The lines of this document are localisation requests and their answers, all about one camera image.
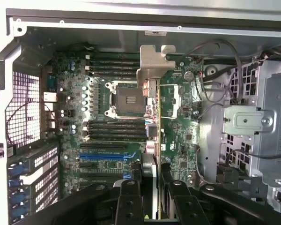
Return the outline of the black expansion slot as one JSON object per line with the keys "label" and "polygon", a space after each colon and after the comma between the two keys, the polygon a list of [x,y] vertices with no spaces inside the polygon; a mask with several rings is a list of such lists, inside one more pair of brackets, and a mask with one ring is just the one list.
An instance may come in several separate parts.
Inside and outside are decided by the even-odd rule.
{"label": "black expansion slot", "polygon": [[80,144],[80,149],[89,150],[124,150],[124,145],[113,145],[113,144],[100,144],[100,143],[83,143]]}
{"label": "black expansion slot", "polygon": [[82,172],[80,173],[81,178],[86,177],[108,177],[108,178],[123,178],[123,179],[129,179],[132,177],[130,173],[89,173],[89,172]]}

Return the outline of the blue expansion slot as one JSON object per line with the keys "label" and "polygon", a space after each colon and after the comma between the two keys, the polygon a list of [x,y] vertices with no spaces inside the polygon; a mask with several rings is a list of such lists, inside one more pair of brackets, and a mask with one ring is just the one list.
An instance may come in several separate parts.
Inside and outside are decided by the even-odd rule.
{"label": "blue expansion slot", "polygon": [[79,158],[81,159],[89,159],[89,160],[95,160],[95,159],[115,159],[115,160],[125,160],[125,156],[121,154],[87,154],[87,153],[81,153],[79,154]]}

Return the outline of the green motherboard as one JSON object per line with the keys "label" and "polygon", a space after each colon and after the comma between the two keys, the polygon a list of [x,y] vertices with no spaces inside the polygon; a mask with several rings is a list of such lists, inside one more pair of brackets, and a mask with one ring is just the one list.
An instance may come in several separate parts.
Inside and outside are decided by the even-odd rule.
{"label": "green motherboard", "polygon": [[[160,84],[178,84],[181,107],[173,114],[173,86],[160,86],[161,162],[169,163],[173,178],[197,185],[195,151],[199,143],[201,99],[197,81],[187,82],[186,71],[200,72],[202,59],[186,58],[166,73]],[[46,102],[48,133],[61,145],[61,192],[68,196],[92,183],[109,186],[121,178],[86,177],[80,173],[130,173],[141,160],[148,140],[146,119],[115,120],[104,115],[109,108],[107,82],[136,81],[137,53],[57,52],[48,63],[48,75],[57,78],[57,102]],[[124,145],[124,150],[80,149],[83,143]],[[89,160],[79,154],[121,154],[125,160]]]}

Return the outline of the silver disk bay cage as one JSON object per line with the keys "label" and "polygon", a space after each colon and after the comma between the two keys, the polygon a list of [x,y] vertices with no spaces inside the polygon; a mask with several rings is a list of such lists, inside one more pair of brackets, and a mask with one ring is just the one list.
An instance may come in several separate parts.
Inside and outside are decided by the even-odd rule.
{"label": "silver disk bay cage", "polygon": [[242,194],[281,213],[281,61],[243,66],[243,83],[243,103],[224,109],[222,161]]}

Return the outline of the CPU socket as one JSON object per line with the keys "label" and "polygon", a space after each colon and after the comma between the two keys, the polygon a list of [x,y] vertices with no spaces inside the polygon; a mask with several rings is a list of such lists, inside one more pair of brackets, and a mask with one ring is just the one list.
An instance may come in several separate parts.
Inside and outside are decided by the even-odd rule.
{"label": "CPU socket", "polygon": [[105,88],[110,92],[105,116],[115,120],[141,120],[153,116],[151,106],[147,104],[142,88],[136,86],[136,81],[114,80],[107,82]]}

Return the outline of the silver ethernet port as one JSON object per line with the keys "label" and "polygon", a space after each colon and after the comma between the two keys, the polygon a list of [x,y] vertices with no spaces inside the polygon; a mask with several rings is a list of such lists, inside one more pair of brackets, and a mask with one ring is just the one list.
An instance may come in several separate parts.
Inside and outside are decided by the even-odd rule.
{"label": "silver ethernet port", "polygon": [[57,93],[56,92],[44,92],[43,93],[44,102],[57,102]]}

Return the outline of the metal socket cover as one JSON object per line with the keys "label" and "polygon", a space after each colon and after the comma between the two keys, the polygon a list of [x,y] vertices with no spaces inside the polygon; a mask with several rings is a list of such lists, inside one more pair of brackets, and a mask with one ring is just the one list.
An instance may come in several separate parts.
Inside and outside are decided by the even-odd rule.
{"label": "metal socket cover", "polygon": [[179,94],[179,85],[178,84],[160,84],[160,86],[173,86],[175,103],[173,103],[173,114],[171,115],[171,117],[168,117],[168,118],[176,119],[178,110],[181,107],[181,96]]}

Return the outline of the blue serial port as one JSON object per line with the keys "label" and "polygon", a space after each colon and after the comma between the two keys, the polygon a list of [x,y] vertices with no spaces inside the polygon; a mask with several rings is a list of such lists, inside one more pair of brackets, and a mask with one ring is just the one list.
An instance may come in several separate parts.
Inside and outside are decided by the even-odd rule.
{"label": "blue serial port", "polygon": [[57,90],[57,78],[54,75],[48,75],[47,77],[47,89],[55,92]]}

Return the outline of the black open PC case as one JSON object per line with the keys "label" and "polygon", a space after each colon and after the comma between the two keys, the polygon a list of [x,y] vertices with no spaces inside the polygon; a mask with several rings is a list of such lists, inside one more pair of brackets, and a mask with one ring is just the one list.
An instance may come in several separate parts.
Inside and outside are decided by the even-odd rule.
{"label": "black open PC case", "polygon": [[[238,169],[222,161],[224,109],[243,103],[243,66],[281,61],[280,20],[16,8],[5,14],[7,39],[0,43],[0,225],[25,225],[27,217],[78,192],[61,192],[61,145],[49,136],[43,100],[48,63],[58,52],[140,56],[142,45],[154,45],[157,52],[173,45],[176,50],[166,55],[175,62],[171,70],[188,57],[202,59],[202,70],[194,72],[201,99],[197,185],[182,182],[196,190],[218,185],[252,200],[234,185]],[[95,183],[113,188],[130,179],[112,186]],[[265,201],[252,201],[275,210]],[[178,225],[178,220],[168,218],[162,207],[159,220],[146,220],[143,212],[143,225]]]}

